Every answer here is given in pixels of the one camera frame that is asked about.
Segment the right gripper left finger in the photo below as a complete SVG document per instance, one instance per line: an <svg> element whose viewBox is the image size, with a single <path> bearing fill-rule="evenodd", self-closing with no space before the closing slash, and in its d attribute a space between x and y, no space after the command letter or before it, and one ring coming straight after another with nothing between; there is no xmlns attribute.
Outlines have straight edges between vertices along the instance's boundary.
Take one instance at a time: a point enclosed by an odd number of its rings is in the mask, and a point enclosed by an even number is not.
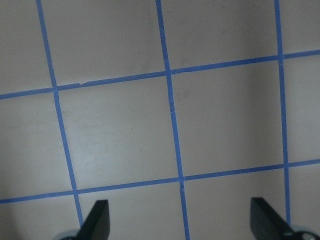
<svg viewBox="0 0 320 240"><path fill-rule="evenodd" d="M77 240L107 240L110 234L110 212L108 200L97 200L82 227Z"/></svg>

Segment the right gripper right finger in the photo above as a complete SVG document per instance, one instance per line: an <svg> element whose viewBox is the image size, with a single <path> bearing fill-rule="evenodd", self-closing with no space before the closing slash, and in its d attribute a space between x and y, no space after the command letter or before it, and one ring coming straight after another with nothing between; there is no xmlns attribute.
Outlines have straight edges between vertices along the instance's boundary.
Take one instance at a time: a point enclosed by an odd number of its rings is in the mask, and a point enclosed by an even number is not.
<svg viewBox="0 0 320 240"><path fill-rule="evenodd" d="M250 200L250 230L256 240L299 240L294 231L263 197Z"/></svg>

